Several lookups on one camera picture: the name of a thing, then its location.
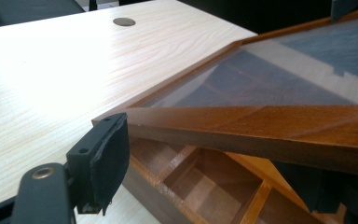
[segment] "light wood grain tabletop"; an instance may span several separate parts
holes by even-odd
[[[93,118],[252,35],[173,0],[1,27],[0,202],[27,170],[64,163]],[[106,217],[77,219],[157,222],[124,188]]]

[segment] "wooden frame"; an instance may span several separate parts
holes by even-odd
[[[358,18],[358,11],[342,18],[340,21],[349,21],[356,18]],[[178,74],[170,80],[157,85],[152,90],[144,92],[125,104],[94,119],[93,123],[98,122],[110,114],[121,111],[126,107],[137,107],[144,104],[159,93],[175,86],[187,77],[191,77],[199,70],[224,55],[227,55],[241,45],[279,35],[305,31],[325,26],[329,23],[329,19],[323,19],[233,43],[217,54],[212,55],[208,60],[196,64],[184,73]],[[353,106],[350,110],[352,109],[356,110],[358,106]],[[203,144],[193,143],[193,145],[200,147],[189,147],[135,138],[147,136],[147,138],[174,142],[175,144],[180,144],[183,140],[173,141],[172,137],[170,137],[169,140],[167,140],[167,138],[156,139],[150,137],[150,132],[141,132],[140,130],[146,131],[146,129],[143,129],[145,126],[141,125],[141,129],[139,129],[137,128],[138,124],[144,124],[143,122],[150,120],[150,118],[155,118],[152,114],[156,111],[151,109],[139,110],[141,111],[125,110],[132,113],[132,115],[130,115],[131,118],[135,118],[133,113],[140,115],[145,112],[150,113],[149,116],[151,117],[145,116],[143,119],[130,121],[130,127],[132,129],[132,131],[130,131],[132,136],[131,168],[123,184],[161,222],[254,223],[257,221],[257,217],[269,216],[266,215],[266,211],[271,204],[274,204],[274,209],[278,209],[277,204],[284,204],[284,206],[290,207],[290,214],[285,214],[281,211],[280,214],[269,217],[280,220],[280,222],[287,221],[285,218],[291,218],[290,220],[293,222],[304,222],[304,220],[306,220],[307,223],[316,223],[319,221],[330,223],[342,222],[345,211],[345,207],[343,206],[340,206],[335,215],[311,214],[310,216],[305,204],[302,203],[299,197],[267,160],[249,156],[239,156],[232,152],[211,152],[204,149],[204,147],[207,146]],[[158,122],[152,123],[149,128],[156,127],[156,125],[160,124],[161,123]],[[221,171],[216,169],[216,164],[222,164],[219,167],[227,168],[227,171],[224,173],[225,175],[222,175]],[[333,167],[333,170],[350,172],[357,164],[358,162],[354,163],[353,166],[347,170],[345,170],[345,168],[342,170],[342,167]],[[320,166],[324,164],[321,162],[313,165]],[[229,203],[228,201],[232,197],[236,200]],[[216,204],[219,204],[219,202],[223,202],[226,206],[218,206],[216,208]]]

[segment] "black chair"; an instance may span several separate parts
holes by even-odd
[[[89,11],[96,9],[96,0],[89,0]],[[0,26],[82,12],[75,0],[0,0]]]

